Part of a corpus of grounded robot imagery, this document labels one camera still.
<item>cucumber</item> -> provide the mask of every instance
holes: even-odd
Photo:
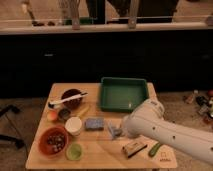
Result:
[[[156,143],[151,150],[149,151],[148,155],[149,157],[154,157],[156,155],[156,153],[158,152],[159,148],[162,146],[163,144],[161,143]]]

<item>red bowl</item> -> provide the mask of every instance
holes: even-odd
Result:
[[[46,130],[40,137],[39,151],[47,157],[55,157],[64,152],[69,142],[69,134],[62,126]]]

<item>blue sponge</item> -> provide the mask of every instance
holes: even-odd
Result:
[[[104,119],[103,118],[88,118],[85,121],[85,129],[89,130],[104,130]]]

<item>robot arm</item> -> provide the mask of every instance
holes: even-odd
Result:
[[[159,101],[148,99],[123,119],[123,133],[130,138],[142,134],[213,164],[213,134],[164,121],[163,113]]]

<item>green tray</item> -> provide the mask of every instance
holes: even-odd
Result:
[[[103,77],[99,105],[102,111],[132,112],[149,97],[145,79]]]

